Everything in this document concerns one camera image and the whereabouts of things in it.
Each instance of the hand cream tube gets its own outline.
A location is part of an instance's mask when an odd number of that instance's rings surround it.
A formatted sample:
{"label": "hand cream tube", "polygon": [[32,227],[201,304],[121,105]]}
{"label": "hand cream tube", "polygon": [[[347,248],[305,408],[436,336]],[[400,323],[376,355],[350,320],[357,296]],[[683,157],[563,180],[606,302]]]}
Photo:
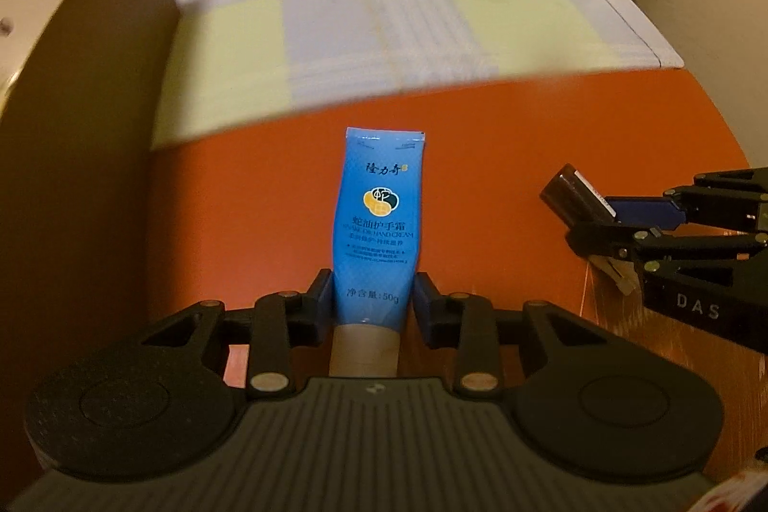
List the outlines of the hand cream tube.
{"label": "hand cream tube", "polygon": [[333,223],[337,326],[329,373],[394,378],[419,256],[424,133],[347,129]]}

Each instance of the screw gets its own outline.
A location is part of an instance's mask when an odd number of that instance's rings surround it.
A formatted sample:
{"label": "screw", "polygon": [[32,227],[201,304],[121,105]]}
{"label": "screw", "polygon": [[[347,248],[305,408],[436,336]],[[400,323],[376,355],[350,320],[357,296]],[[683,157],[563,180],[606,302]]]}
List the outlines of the screw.
{"label": "screw", "polygon": [[497,386],[498,378],[484,371],[474,371],[471,374],[462,376],[462,387],[467,389],[467,391],[483,393],[493,391]]}
{"label": "screw", "polygon": [[288,378],[275,371],[268,371],[251,378],[251,386],[262,393],[276,393],[283,390],[288,384]]}

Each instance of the blue tube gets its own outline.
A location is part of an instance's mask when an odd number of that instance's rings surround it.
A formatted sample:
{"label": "blue tube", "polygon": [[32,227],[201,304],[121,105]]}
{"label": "blue tube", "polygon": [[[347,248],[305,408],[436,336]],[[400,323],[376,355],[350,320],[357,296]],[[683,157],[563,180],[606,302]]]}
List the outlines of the blue tube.
{"label": "blue tube", "polygon": [[419,256],[424,133],[347,129],[333,224],[339,324],[400,332]]}

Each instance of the wall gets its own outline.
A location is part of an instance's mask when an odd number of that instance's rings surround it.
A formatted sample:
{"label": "wall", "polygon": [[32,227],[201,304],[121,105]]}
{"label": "wall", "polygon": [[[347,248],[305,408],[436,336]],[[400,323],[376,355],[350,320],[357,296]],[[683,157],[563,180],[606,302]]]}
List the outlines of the wall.
{"label": "wall", "polygon": [[768,0],[635,0],[677,49],[753,166],[768,166]]}

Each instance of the circular pad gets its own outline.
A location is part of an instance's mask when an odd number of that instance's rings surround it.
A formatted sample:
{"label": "circular pad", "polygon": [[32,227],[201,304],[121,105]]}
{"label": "circular pad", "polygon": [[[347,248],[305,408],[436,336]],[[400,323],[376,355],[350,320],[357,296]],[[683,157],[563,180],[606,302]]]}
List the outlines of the circular pad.
{"label": "circular pad", "polygon": [[517,390],[514,413],[568,470],[635,483],[700,470],[723,422],[720,398],[695,374],[604,346],[568,349],[538,370]]}
{"label": "circular pad", "polygon": [[168,391],[157,382],[117,378],[83,393],[80,408],[103,428],[135,428],[160,416],[169,398]]}

